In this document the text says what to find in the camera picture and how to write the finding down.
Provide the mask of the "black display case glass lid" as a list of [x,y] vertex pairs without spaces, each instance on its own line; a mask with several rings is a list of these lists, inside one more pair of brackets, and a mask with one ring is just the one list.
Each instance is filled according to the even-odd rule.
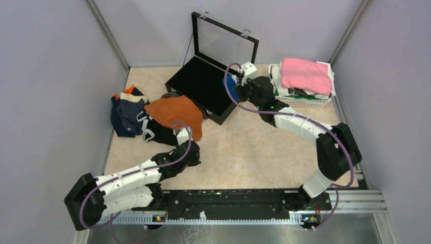
[[224,72],[233,62],[255,63],[259,40],[250,30],[236,30],[206,16],[192,12],[191,43],[194,53],[165,83],[167,91],[186,96],[209,119],[222,125],[235,105],[223,84]]

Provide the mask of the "royal blue underwear white trim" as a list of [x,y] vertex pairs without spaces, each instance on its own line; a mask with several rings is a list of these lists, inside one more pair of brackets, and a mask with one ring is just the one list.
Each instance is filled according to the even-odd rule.
[[222,85],[225,89],[227,89],[226,93],[228,94],[228,97],[235,100],[237,103],[239,103],[239,97],[237,92],[234,90],[234,88],[237,86],[237,76],[236,75],[230,75],[228,74],[225,78],[222,79]]

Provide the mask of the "orange underwear cream waistband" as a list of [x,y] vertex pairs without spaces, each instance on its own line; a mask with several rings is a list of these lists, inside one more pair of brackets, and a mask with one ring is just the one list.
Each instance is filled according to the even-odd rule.
[[144,106],[145,111],[160,125],[173,129],[180,120],[192,129],[194,141],[202,139],[202,111],[187,97],[160,98]]

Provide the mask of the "black underwear white trim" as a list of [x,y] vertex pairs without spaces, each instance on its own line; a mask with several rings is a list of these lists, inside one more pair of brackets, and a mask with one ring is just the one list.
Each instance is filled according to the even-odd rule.
[[176,146],[177,138],[172,129],[164,127],[153,117],[143,111],[136,116],[137,122],[141,124],[142,140],[144,142],[155,141],[157,143]]

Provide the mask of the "olive grey underwear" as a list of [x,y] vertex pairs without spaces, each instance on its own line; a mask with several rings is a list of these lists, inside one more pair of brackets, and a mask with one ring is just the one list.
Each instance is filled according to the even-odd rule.
[[167,93],[164,93],[163,95],[161,95],[160,99],[178,98],[178,97],[180,97],[179,94],[171,91],[171,92],[167,92]]

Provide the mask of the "dark blue underwear cream waistband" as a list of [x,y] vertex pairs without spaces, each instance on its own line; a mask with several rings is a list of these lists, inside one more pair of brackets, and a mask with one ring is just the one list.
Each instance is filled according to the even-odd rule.
[[120,94],[120,106],[117,109],[117,113],[127,132],[133,133],[134,135],[142,134],[142,123],[144,117],[147,115],[144,111],[144,106],[147,103],[148,98],[144,95]]

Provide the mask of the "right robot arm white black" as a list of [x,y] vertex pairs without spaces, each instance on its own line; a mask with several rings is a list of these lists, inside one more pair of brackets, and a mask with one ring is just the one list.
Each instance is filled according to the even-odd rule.
[[234,92],[240,106],[250,102],[266,123],[278,129],[288,130],[311,143],[317,150],[318,169],[298,188],[296,201],[304,209],[312,209],[319,202],[319,195],[344,174],[350,174],[350,187],[354,179],[354,166],[362,160],[361,152],[350,127],[345,123],[329,125],[320,123],[295,111],[288,104],[278,100],[268,77],[256,76],[257,68],[247,62],[238,67],[239,76],[234,79]]

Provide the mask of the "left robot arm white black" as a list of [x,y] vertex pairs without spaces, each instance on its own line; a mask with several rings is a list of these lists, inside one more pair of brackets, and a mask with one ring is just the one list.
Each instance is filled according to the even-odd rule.
[[129,169],[109,175],[82,175],[64,198],[75,230],[94,228],[104,217],[133,208],[159,209],[161,181],[200,164],[200,147],[191,127],[176,132],[178,145]]

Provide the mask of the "navy underwear orange waistband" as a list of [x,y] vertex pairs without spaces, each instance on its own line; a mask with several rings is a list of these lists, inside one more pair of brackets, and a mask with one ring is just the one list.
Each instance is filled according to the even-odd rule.
[[[133,95],[141,95],[141,92],[134,86],[132,85],[130,88],[127,88],[126,90],[124,90],[124,93],[127,94],[133,94]],[[135,137],[136,135],[134,135],[133,133],[127,132],[121,122],[121,118],[117,113],[117,109],[120,106],[120,96],[118,96],[117,94],[114,94],[114,96],[111,97],[111,103],[112,103],[112,108],[111,108],[111,115],[110,115],[110,119],[111,119],[111,123],[112,126],[114,128],[114,130],[116,131],[116,134],[118,137]]]

